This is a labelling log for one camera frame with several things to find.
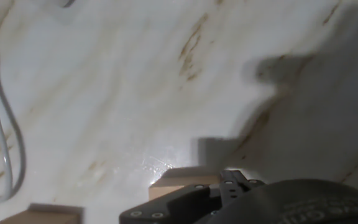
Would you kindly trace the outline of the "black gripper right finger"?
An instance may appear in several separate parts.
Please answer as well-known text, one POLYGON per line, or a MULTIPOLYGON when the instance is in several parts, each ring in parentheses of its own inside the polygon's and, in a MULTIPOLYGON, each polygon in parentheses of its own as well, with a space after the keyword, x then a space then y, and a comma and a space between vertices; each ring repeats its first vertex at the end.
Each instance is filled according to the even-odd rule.
POLYGON ((242 190, 243 192, 249 192, 250 190, 261 186, 265 186, 265 183, 262 181, 245 181, 242 185, 242 190))

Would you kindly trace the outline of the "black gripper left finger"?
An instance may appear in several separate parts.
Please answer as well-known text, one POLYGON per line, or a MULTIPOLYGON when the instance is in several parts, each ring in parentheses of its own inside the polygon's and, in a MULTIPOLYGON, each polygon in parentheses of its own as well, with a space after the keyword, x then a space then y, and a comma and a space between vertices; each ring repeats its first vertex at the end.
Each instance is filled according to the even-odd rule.
POLYGON ((218 184, 191 184, 122 212, 120 224, 206 223, 247 191, 238 170, 224 170, 218 184))

